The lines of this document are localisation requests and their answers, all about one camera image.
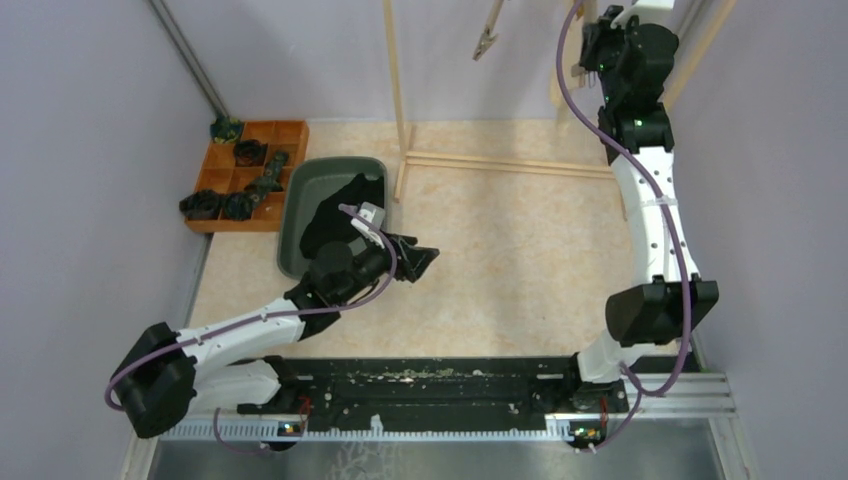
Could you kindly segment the beige clip hanger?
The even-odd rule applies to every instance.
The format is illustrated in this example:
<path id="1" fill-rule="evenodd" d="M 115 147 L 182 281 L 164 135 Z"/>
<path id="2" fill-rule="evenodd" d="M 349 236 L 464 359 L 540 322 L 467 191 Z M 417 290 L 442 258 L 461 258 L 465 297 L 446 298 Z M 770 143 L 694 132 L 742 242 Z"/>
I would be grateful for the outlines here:
<path id="1" fill-rule="evenodd" d="M 589 74 L 579 66 L 582 47 L 582 28 L 584 24 L 592 23 L 596 19 L 597 2 L 593 0 L 583 1 L 571 22 L 565 37 L 561 65 L 564 73 L 565 85 L 569 92 L 589 85 Z M 552 70 L 549 85 L 549 99 L 557 108 L 565 108 L 561 90 L 559 88 L 556 69 Z"/>

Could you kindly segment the black garment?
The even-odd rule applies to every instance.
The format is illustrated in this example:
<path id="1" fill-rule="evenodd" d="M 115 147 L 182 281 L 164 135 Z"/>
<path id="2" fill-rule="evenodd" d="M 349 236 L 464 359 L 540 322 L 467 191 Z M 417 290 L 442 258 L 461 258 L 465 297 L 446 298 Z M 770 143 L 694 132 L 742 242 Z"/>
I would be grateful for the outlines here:
<path id="1" fill-rule="evenodd" d="M 364 173 L 359 173 L 322 200 L 301 236 L 301 254 L 312 260 L 320 248 L 329 242 L 350 243 L 359 238 L 358 231 L 351 225 L 352 218 L 341 211 L 339 205 L 359 206 L 363 202 L 385 206 L 383 178 L 370 180 Z"/>

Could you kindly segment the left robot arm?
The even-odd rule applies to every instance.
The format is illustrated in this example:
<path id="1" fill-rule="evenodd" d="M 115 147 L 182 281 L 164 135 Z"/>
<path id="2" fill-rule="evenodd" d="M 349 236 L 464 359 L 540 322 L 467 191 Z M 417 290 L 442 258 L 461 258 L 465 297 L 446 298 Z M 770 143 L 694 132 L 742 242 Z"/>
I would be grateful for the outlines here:
<path id="1" fill-rule="evenodd" d="M 104 393 L 127 415 L 140 438 L 159 436 L 185 417 L 207 410 L 292 411 L 300 388 L 284 376 L 277 356 L 261 353 L 313 337 L 379 295 L 391 281 L 414 283 L 439 256 L 416 238 L 386 234 L 359 253 L 349 244 L 323 245 L 300 282 L 264 307 L 230 320 L 175 331 L 147 328 L 119 364 Z"/>

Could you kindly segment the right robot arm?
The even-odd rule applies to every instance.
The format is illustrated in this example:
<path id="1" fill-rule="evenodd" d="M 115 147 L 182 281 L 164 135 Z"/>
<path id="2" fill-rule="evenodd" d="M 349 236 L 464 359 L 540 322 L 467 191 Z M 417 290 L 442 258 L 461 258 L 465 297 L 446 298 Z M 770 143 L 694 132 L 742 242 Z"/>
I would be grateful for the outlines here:
<path id="1" fill-rule="evenodd" d="M 583 26 L 579 65 L 597 74 L 604 104 L 598 127 L 616 141 L 607 147 L 634 250 L 631 287 L 610 296 L 606 328 L 577 356 L 580 374 L 563 385 L 576 412 L 602 398 L 600 383 L 618 379 L 655 347 L 686 341 L 719 299 L 716 281 L 704 280 L 685 242 L 677 205 L 674 137 L 660 98 L 679 39 L 664 26 L 671 1 L 613 5 Z"/>

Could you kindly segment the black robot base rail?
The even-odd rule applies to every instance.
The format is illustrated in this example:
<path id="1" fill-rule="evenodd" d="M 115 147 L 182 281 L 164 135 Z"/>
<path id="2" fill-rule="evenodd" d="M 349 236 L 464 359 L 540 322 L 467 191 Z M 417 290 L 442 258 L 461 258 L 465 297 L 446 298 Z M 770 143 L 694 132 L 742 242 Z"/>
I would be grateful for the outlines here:
<path id="1" fill-rule="evenodd" d="M 279 359 L 281 390 L 258 414 L 293 414 L 313 432 L 353 432 L 378 417 L 390 432 L 541 430 L 548 414 L 599 422 L 624 414 L 622 381 L 590 384 L 562 357 Z"/>

